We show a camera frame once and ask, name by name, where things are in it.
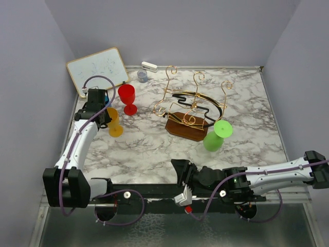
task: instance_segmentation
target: marble tabletop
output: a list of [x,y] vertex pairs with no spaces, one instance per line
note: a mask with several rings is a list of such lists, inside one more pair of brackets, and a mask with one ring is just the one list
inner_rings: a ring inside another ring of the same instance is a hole
[[[171,88],[193,89],[193,74],[196,70],[179,69],[173,75]],[[205,79],[198,91],[223,102],[221,82],[233,83],[227,92],[227,109],[224,120],[233,126],[233,134],[225,139],[217,152],[208,152],[203,142],[195,142],[169,134],[165,130],[166,118],[153,114],[153,106],[163,97],[167,85],[164,70],[148,72],[149,81],[140,83],[137,69],[128,69],[135,87],[138,108],[134,116],[126,116],[125,105],[117,95],[112,107],[120,116],[123,134],[113,138],[108,129],[100,129],[94,138],[84,165],[87,179],[111,178],[114,183],[176,183],[176,173],[170,160],[188,159],[199,168],[208,166],[223,169],[233,166],[265,166],[286,161],[283,145],[261,75],[258,70],[206,69]],[[169,107],[174,101],[171,95],[161,104]],[[82,108],[85,99],[78,99],[76,111]],[[213,118],[218,112],[212,111]]]

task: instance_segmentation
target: wooden base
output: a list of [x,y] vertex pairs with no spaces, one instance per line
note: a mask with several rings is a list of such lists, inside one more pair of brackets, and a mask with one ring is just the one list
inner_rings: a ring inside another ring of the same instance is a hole
[[[183,119],[184,117],[184,113],[181,112],[175,112],[174,113],[177,117],[179,117],[180,119]],[[195,117],[196,120],[196,124],[202,124],[203,123],[203,119],[200,117]],[[172,134],[172,135],[176,135],[176,136],[180,136],[189,140],[194,140],[196,142],[199,142],[201,140],[203,140],[208,132],[208,128],[204,128],[204,130],[198,130],[195,128],[191,128],[188,127],[186,125],[181,125],[180,123],[177,123],[173,120],[168,119],[167,124],[166,124],[166,130]]]

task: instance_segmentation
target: red wine glass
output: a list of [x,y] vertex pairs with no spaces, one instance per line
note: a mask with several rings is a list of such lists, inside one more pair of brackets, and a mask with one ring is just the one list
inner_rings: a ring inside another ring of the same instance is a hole
[[129,84],[122,85],[118,90],[121,101],[126,104],[124,113],[132,116],[137,112],[137,107],[133,104],[135,101],[135,88]]

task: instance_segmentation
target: whiteboard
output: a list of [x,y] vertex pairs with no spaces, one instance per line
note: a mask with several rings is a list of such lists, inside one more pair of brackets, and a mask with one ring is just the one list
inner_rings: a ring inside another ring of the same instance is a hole
[[[81,98],[86,97],[82,86],[90,76],[106,76],[115,86],[129,81],[127,70],[115,47],[68,62],[66,67]],[[88,89],[91,87],[110,89],[112,86],[107,80],[94,78],[87,84]]]

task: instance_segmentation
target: gray floor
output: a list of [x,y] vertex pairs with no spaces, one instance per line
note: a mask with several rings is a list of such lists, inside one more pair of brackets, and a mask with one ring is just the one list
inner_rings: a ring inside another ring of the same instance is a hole
[[[277,210],[277,205],[259,206],[258,219]],[[126,222],[134,216],[116,216]],[[209,214],[200,223],[189,215],[144,215],[132,226],[95,223],[94,209],[77,209],[70,217],[50,208],[41,246],[315,246],[302,204],[284,204],[280,216],[270,223],[245,222],[233,214]]]

